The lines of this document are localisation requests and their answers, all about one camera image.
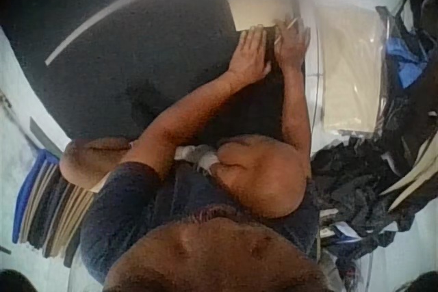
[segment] plastic bag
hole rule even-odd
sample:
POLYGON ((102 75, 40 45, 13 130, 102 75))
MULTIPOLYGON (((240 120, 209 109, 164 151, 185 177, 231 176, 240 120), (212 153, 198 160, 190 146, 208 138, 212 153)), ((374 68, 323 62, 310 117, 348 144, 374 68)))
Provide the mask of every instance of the plastic bag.
POLYGON ((318 25, 324 64, 324 128, 374 136, 386 103, 385 26, 372 10, 322 7, 318 25))

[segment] paper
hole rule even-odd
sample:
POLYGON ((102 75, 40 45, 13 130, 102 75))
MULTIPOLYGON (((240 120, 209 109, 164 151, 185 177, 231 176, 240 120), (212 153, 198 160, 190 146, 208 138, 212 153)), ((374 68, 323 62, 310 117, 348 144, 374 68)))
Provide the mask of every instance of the paper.
POLYGON ((290 0, 228 0, 236 31, 247 30, 262 24, 274 26, 274 19, 285 18, 292 13, 290 0))

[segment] left hand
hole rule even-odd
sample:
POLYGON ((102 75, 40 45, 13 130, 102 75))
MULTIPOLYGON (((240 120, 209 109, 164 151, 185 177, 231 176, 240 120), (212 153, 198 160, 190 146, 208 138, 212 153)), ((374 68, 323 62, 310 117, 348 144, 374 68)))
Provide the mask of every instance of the left hand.
POLYGON ((266 31, 263 25, 243 31, 226 72, 231 83, 243 88, 266 77, 271 71, 271 64, 268 62, 265 65, 265 52, 266 31))

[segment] t-shirt sleeve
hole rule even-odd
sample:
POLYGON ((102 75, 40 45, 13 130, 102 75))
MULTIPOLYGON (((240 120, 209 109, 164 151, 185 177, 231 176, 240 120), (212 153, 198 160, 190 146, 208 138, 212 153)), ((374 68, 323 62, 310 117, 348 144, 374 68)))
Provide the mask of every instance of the t-shirt sleeve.
POLYGON ((149 229, 148 204, 160 186, 157 173, 142 163, 123 163, 96 195, 81 227, 85 266, 103 284, 110 267, 149 229))
POLYGON ((315 205, 315 183, 307 183, 301 205, 290 215, 266 220, 264 224, 283 235, 299 250, 309 254, 318 233, 320 212, 315 205))

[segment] right hand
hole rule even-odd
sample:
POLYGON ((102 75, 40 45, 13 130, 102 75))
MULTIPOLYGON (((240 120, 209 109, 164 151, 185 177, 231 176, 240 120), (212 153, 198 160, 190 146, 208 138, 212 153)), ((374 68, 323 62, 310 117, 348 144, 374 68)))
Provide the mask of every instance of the right hand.
POLYGON ((290 17, 287 17, 285 22, 275 21, 275 39, 281 37, 280 42, 274 47, 275 57, 283 72, 289 69, 301 71, 310 43, 310 28, 305 28, 300 18, 288 29, 291 21, 290 17))
POLYGON ((242 88, 262 80, 271 71, 270 62, 265 64, 265 52, 266 31, 263 25, 243 31, 225 75, 242 88))

